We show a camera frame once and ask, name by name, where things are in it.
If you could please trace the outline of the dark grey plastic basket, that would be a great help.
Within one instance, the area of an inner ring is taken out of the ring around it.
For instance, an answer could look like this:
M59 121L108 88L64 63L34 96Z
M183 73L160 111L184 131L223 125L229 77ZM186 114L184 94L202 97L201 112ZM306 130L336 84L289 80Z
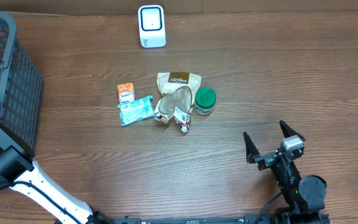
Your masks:
M14 18L0 11L0 122L35 148L44 83L17 38Z

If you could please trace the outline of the green lid jar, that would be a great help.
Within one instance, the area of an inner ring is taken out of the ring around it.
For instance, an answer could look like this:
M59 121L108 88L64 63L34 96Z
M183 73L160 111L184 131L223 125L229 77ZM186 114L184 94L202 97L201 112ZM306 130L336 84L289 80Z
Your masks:
M216 93L212 88L200 88L195 95L195 110L200 115L212 113L216 104Z

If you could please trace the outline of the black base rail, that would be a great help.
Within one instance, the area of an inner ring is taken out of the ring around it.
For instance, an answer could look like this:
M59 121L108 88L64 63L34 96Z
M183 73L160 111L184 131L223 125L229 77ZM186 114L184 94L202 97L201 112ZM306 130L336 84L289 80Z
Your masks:
M244 217L213 217L213 218L164 218L164 219L148 219L141 220L140 218L115 218L112 222L115 224L255 224L258 215L245 215ZM297 221L286 222L286 223L322 223L330 224L331 221L328 215L321 215L319 217L307 217L300 218ZM271 214L261 215L257 223L260 224L273 224L273 223L284 223L282 221L276 221L275 216Z

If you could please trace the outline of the beige brown snack bag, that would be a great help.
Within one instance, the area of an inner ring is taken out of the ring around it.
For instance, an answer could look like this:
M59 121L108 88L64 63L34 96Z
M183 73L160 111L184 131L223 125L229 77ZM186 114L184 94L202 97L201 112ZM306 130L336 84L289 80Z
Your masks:
M157 88L161 94L154 118L163 123L174 119L181 132L186 134L191 126L195 93L202 77L188 72L162 72L157 74Z

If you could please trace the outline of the white barcode scanner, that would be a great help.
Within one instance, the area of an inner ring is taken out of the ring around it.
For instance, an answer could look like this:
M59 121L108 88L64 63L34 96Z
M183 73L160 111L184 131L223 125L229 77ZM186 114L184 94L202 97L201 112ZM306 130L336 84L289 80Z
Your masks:
M161 48L167 43L163 7L144 5L138 9L139 37L143 48Z

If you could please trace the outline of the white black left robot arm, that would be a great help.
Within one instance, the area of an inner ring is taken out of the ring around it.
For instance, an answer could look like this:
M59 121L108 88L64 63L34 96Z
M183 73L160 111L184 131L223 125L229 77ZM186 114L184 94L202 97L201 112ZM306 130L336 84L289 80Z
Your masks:
M51 179L34 160L31 148L0 122L0 190L7 188L31 198L57 223L112 223Z

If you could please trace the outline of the orange tissue pack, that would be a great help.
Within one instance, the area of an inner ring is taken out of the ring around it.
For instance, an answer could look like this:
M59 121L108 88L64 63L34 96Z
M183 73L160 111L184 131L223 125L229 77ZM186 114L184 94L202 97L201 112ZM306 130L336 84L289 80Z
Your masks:
M119 103L130 103L135 100L135 91L133 83L122 83L117 86Z

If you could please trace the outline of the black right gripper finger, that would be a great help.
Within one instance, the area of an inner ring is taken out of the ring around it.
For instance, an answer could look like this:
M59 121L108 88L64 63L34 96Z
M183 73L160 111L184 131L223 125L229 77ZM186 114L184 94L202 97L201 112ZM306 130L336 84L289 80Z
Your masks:
M282 133L283 133L285 138L289 138L289 137L292 137L292 136L298 136L303 142L306 141L306 139L301 134L299 134L294 129L289 127L289 125L287 125L287 123L284 122L284 120L280 120L279 125L280 125L280 128L281 128Z
M260 157L260 153L256 148L255 144L253 143L253 141L251 140L250 136L246 132L243 132L243 136L246 144L247 163L253 164L255 163L255 159Z

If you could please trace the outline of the teal wipes packet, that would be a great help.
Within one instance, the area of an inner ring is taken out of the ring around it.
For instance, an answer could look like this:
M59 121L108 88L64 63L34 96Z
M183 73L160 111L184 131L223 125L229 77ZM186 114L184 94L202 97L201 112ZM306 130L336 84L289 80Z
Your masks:
M127 126L142 119L153 117L152 100L153 96L149 95L133 102L118 105L121 125Z

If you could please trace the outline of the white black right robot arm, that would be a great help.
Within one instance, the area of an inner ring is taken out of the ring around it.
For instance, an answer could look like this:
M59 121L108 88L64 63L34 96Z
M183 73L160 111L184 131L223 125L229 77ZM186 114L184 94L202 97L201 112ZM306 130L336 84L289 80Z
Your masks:
M280 189L256 215L245 215L245 223L276 224L325 224L330 223L328 215L321 211L325 208L326 181L318 175L302 177L295 165L295 159L304 154L306 139L279 122L283 133L280 147L273 152L261 155L250 136L244 132L246 161L257 164L258 170L270 169Z

